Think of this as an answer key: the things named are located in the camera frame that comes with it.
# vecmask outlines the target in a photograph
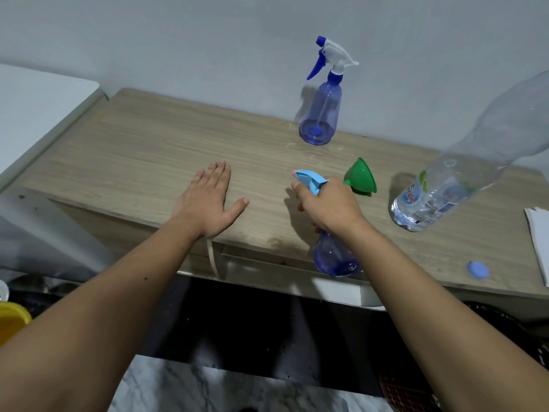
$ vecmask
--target person's left arm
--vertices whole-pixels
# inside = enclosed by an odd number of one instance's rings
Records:
[[[160,295],[200,237],[228,228],[225,162],[199,171],[172,217],[141,245],[53,305],[0,348],[0,404],[17,411],[105,411]]]

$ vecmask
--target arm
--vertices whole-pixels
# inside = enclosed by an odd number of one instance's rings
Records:
[[[200,237],[229,227],[230,167],[198,172],[172,217],[112,267],[53,305],[0,349],[0,403],[17,411],[104,411],[161,293]]]
[[[549,373],[463,305],[362,215],[331,178],[318,196],[292,188],[315,224],[357,256],[437,397],[449,411],[545,411]]]

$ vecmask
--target white table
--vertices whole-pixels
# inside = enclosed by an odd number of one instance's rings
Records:
[[[112,263],[103,245],[49,200],[10,186],[102,100],[97,82],[0,64],[0,267],[85,280]]]

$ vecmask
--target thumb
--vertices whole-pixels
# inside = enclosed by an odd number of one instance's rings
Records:
[[[302,204],[305,203],[306,199],[314,197],[309,188],[299,181],[292,182],[292,189],[294,190],[295,194],[298,196]]]
[[[227,223],[227,227],[231,226],[232,223],[236,221],[238,216],[244,212],[249,203],[250,200],[248,198],[241,198],[225,211],[223,217]]]

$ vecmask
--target spray bottle with light blue nozzle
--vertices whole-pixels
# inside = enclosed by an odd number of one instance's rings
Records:
[[[294,171],[294,176],[309,190],[317,195],[327,179],[310,170]],[[318,270],[332,277],[349,276],[361,270],[358,260],[339,238],[326,231],[320,233],[315,244],[313,258]]]
[[[307,80],[318,74],[326,66],[326,63],[333,66],[328,74],[328,80],[320,85],[319,91],[312,101],[311,108],[299,126],[299,136],[307,143],[320,146],[328,143],[335,133],[339,104],[341,103],[339,83],[343,79],[343,71],[346,66],[358,65],[359,63],[354,61],[343,47],[330,39],[319,36],[316,44],[321,47],[319,59]]]

